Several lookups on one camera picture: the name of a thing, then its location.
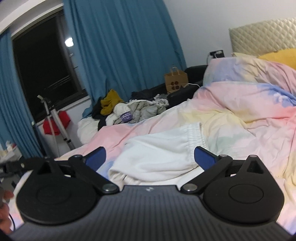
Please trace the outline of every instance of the window frame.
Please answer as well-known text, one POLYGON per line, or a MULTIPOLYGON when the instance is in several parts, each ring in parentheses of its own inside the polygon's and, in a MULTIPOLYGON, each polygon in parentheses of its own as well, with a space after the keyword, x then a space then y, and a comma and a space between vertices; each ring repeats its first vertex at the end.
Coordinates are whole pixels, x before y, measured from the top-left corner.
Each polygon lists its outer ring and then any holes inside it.
MULTIPOLYGON (((18 74, 18 77, 19 77, 19 80, 20 80, 20 84, 21 84, 21 87, 22 87, 22 90, 23 90, 23 93, 25 95, 25 98, 26 98, 26 101, 27 101, 27 94, 26 94, 26 89, 24 88, 24 81, 23 81, 23 78, 22 78, 22 74, 20 72, 20 67, 19 67, 19 62, 18 62, 18 58, 17 58, 17 55, 14 51, 14 48, 15 48, 15 41, 18 40, 19 38, 21 38, 22 36, 24 36, 26 33, 28 33, 29 31, 31 31, 32 29, 34 29, 35 27, 39 26, 40 24, 46 22, 47 20, 49 19, 52 19, 52 18, 55 18, 55 21, 56 21, 56 24, 57 24, 57 35, 58 35, 58 45, 59 45, 59 48, 60 48, 60 51, 61 51, 61 54, 63 56, 63 59, 64 59, 64 63, 65 63, 65 67, 69 73, 69 76, 70 78, 73 80, 78 92, 63 99, 62 101, 58 102, 56 105, 55 105, 55 109, 56 110, 60 110, 86 96, 88 96, 87 92, 85 89, 83 89, 80 85, 80 82, 78 80, 78 77, 75 73, 75 70, 74 70, 74 67, 72 65, 72 62, 71 62, 71 59, 70 59, 70 56, 68 54, 68 51, 67 51, 67 46, 65 45, 65 36, 64 36, 64 32, 63 32, 63 26, 61 24, 61 16, 64 15, 64 11, 61 10, 61 11, 58 11, 42 20, 40 20, 39 22, 37 22, 36 24, 34 24, 33 26, 31 26, 30 28, 28 28, 27 30, 25 30, 24 32, 22 32, 20 35, 18 35, 17 37, 15 37, 13 40, 12 40, 12 44, 13 44, 13 53, 14 53, 14 59, 15 59, 15 66, 16 66, 16 70, 17 70, 17 74, 18 74)), ((42 121, 45 117, 47 116, 46 114, 46 111, 43 110, 41 113, 37 114, 36 116, 33 116, 34 117, 34 120, 35 122, 40 122, 42 121)))

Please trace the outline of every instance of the human hand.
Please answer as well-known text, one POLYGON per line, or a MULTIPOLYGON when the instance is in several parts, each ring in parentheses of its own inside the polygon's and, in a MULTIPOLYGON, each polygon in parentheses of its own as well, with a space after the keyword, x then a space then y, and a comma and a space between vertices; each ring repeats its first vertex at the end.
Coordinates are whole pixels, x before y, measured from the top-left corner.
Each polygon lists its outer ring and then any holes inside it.
MULTIPOLYGON (((13 193, 11 191, 4 191, 3 199, 11 199, 13 198, 13 193)), ((0 207, 0 229, 5 234, 10 234, 12 231, 10 229, 11 220, 9 219, 9 207, 7 203, 3 203, 2 207, 0 207)))

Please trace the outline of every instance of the brown paper bag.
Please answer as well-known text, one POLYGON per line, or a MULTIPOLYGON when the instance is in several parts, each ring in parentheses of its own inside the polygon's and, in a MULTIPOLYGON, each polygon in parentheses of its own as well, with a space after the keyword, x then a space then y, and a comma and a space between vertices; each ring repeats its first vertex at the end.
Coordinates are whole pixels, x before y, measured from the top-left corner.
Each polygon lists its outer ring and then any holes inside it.
POLYGON ((168 93, 173 93, 188 84, 187 74, 177 67, 170 69, 170 73, 165 74, 165 87, 168 93))

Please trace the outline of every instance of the headboard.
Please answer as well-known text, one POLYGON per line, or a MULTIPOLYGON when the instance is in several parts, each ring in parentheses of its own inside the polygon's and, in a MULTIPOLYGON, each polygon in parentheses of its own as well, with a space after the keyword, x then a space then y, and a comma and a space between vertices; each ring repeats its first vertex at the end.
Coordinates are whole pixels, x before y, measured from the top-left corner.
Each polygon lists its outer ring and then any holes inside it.
POLYGON ((229 29, 233 52, 254 56, 296 48, 296 18, 262 21, 229 29))

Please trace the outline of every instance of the pillow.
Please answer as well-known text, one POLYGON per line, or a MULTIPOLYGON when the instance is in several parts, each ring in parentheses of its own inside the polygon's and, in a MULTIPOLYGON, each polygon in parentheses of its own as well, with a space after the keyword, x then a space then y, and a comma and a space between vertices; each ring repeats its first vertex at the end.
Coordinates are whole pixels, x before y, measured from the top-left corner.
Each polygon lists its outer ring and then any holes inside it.
POLYGON ((253 55, 248 55, 248 54, 244 54, 244 53, 237 53, 237 52, 233 52, 232 57, 240 57, 240 58, 256 58, 256 56, 253 55))
POLYGON ((258 57, 259 59, 278 62, 296 70, 296 49, 284 49, 271 52, 258 57))

